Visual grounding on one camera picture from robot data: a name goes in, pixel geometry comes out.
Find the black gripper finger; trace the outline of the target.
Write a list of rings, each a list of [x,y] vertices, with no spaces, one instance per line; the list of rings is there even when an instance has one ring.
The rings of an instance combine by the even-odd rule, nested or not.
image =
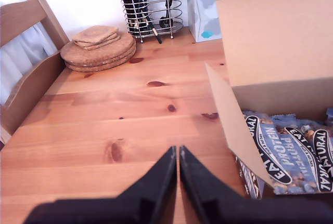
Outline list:
[[[180,176],[201,223],[250,223],[245,199],[180,146]]]
[[[159,223],[176,187],[176,147],[171,146],[151,169],[117,198],[115,223]]]

